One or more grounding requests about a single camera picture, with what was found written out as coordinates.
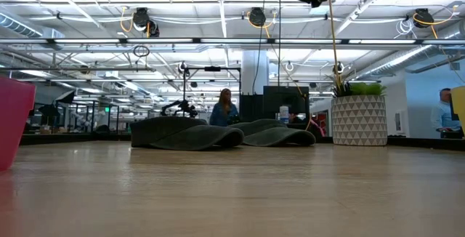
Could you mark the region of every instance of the wooden floor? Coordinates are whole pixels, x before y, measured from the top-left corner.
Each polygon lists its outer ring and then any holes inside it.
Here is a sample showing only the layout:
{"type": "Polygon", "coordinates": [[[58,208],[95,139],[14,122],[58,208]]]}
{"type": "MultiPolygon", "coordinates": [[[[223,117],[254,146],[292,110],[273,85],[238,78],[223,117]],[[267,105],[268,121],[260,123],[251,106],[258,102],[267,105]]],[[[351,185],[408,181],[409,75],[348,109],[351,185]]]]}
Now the wooden floor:
{"type": "Polygon", "coordinates": [[[465,236],[465,154],[415,148],[21,147],[0,236],[465,236]]]}

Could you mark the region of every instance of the bottle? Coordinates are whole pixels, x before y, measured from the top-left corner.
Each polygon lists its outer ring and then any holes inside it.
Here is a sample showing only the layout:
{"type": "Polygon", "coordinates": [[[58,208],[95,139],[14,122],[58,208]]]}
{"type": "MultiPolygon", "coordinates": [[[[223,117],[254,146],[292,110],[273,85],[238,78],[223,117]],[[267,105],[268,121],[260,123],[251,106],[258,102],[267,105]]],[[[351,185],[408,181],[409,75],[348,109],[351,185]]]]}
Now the bottle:
{"type": "Polygon", "coordinates": [[[284,105],[279,107],[279,119],[284,124],[289,123],[289,107],[284,105]]]}

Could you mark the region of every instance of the blue shirt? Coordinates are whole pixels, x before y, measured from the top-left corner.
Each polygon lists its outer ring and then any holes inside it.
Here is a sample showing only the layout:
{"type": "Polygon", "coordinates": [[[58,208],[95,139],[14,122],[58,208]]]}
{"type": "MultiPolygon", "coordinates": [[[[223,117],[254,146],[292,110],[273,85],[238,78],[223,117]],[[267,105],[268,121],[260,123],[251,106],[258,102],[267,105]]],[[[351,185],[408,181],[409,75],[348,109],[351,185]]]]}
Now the blue shirt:
{"type": "Polygon", "coordinates": [[[435,130],[451,128],[454,131],[460,129],[460,121],[452,121],[450,103],[439,102],[431,111],[431,123],[435,130]]]}
{"type": "Polygon", "coordinates": [[[223,111],[223,107],[221,103],[217,103],[213,107],[213,111],[211,112],[210,116],[210,125],[216,125],[216,126],[227,126],[227,121],[230,119],[230,117],[238,115],[238,109],[235,107],[234,104],[231,103],[231,109],[229,114],[225,114],[223,111]]]}

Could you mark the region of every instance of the white geometric planter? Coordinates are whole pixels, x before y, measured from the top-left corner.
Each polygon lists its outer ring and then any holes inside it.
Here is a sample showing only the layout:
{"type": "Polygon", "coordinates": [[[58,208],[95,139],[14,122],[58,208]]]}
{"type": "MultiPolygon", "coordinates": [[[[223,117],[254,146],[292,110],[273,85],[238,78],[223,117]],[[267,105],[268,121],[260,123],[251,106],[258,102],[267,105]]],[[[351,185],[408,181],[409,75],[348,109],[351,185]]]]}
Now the white geometric planter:
{"type": "Polygon", "coordinates": [[[333,142],[337,145],[387,144],[384,96],[353,95],[332,101],[333,142]]]}

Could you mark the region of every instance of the red cup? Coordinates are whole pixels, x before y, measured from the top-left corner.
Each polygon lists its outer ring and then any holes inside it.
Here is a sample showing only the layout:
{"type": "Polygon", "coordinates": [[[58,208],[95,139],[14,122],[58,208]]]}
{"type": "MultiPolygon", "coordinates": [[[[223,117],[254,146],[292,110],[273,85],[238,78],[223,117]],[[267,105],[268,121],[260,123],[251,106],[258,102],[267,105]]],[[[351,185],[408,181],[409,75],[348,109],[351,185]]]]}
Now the red cup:
{"type": "Polygon", "coordinates": [[[0,171],[15,160],[35,97],[34,85],[0,77],[0,171]]]}

